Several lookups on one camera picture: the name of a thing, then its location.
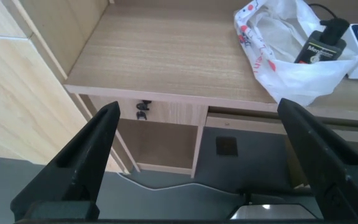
plastic bag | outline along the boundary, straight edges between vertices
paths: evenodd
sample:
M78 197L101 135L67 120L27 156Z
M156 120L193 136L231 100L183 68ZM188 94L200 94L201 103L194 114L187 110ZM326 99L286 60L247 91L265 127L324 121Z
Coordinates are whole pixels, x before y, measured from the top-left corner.
M303 0L254 0L234 16L239 42L259 83L278 103L287 98L307 106L331 94L357 63L345 49L336 61L293 63L310 34L323 31Z

red print on bag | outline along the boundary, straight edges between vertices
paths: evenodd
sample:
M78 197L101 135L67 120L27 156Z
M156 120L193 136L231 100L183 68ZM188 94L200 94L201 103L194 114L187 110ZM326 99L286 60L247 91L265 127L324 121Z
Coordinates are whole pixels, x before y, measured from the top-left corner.
M276 65L270 60L267 60L267 62L270 65L270 68L272 68L272 70L275 72L276 71Z
M241 26L241 31L242 31L242 32L245 32L247 29L248 29L247 26Z
M254 73L258 73L257 69L260 67L260 63L261 63L262 60L263 60L262 55L263 55L264 53L262 52L262 49L265 49L265 48L266 48L266 46L264 45L263 47L261 47L261 48L259 49L260 56L259 56L259 58L256 60L256 62L255 62L255 64L254 64Z
M239 35L239 41L240 41L240 43L242 43L242 44L245 42L245 40L244 40L244 38L243 38L242 35Z

drawer front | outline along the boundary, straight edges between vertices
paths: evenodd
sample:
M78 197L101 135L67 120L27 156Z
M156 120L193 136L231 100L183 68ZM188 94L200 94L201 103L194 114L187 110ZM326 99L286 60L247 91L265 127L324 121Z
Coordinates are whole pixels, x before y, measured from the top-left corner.
M136 113L139 111L136 105L142 103L142 100L107 96L89 96L89 98L97 110L108 103L118 101L121 109L121 118L134 120L137 119ZM171 124L204 126L208 113L208 106L187 103L152 101L147 107L149 110L144 111L147 121Z
M257 118L232 114L208 113L206 127L236 129L287 135L279 119ZM358 142L358 128L328 125L345 141Z

metal object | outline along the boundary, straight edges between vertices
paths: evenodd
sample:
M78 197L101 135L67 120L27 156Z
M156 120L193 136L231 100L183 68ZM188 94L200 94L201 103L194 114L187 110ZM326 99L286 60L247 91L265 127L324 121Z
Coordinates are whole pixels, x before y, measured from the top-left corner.
M116 102L103 107L16 196L11 210L18 223L162 223L156 220L97 220L99 210L95 201L119 115ZM281 100L278 115L325 219L358 223L358 153L307 110L290 100ZM262 222L276 223L273 220ZM243 220L241 223L255 221Z
M136 118L147 121L146 113L144 113L143 111L136 112Z
M244 205L230 218L238 219L264 219L264 220L281 220L281 219L314 219L316 218L307 209L301 205Z
M142 100L143 103L136 104L136 108L141 111L148 111L150 108L148 108L148 105L152 102L150 100Z

wooden desk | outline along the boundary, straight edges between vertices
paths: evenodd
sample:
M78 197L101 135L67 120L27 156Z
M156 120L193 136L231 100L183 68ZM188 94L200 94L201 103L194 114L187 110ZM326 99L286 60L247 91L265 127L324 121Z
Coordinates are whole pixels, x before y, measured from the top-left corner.
M205 126L285 134L237 42L233 13L248 2L0 0L0 157L46 164L116 100L108 171L194 176ZM358 1L308 2L358 22ZM358 147L358 80L307 109Z
M97 109L120 103L128 120L121 121L119 131L138 169L194 175L204 126L285 134L275 119L277 104L254 78L233 28L233 12L245 3L116 1L65 86L91 95ZM134 121L140 100L153 101L147 114L159 123ZM220 113L209 109L207 114L210 106ZM233 114L225 108L240 110ZM343 79L332 95L318 98L308 110L328 124L346 125L333 128L358 142L358 80Z

